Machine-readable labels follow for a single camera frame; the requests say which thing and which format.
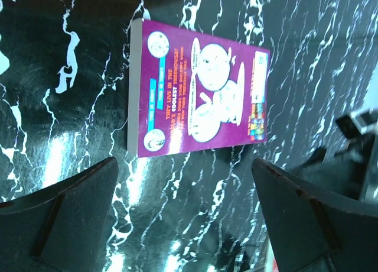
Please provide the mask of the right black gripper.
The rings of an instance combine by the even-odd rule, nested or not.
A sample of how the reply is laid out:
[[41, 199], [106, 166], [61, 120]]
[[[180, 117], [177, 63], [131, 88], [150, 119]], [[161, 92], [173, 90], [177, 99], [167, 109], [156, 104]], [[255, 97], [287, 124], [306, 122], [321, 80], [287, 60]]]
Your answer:
[[304, 180], [355, 200], [376, 201], [377, 134], [365, 134], [332, 158], [307, 164]]

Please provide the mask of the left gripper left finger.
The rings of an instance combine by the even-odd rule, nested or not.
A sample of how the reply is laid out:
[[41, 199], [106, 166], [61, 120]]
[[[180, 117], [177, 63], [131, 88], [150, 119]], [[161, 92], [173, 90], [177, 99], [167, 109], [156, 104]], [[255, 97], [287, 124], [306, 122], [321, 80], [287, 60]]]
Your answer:
[[1, 271], [93, 271], [119, 173], [108, 157], [1, 203]]

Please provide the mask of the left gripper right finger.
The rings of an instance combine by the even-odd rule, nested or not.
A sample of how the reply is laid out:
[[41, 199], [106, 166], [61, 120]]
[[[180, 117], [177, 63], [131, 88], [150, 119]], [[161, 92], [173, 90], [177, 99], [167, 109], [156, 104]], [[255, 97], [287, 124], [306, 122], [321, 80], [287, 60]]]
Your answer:
[[279, 271], [377, 271], [377, 205], [261, 158], [252, 175]]

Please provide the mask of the purple 117-storey treehouse book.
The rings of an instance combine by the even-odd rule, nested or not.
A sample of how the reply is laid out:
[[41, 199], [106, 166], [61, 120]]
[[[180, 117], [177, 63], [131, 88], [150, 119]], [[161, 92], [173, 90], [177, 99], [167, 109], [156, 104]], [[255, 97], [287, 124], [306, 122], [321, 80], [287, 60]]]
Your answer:
[[155, 157], [267, 140], [267, 49], [138, 18], [126, 148]]

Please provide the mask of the red 13-storey treehouse book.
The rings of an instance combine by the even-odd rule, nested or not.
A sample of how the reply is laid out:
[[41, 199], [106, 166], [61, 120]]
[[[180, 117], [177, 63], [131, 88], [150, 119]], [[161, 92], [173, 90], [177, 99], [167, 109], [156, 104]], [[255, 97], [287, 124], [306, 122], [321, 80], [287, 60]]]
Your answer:
[[278, 272], [278, 265], [276, 263], [274, 253], [269, 247], [266, 252], [266, 260], [265, 260], [265, 267], [264, 272]]

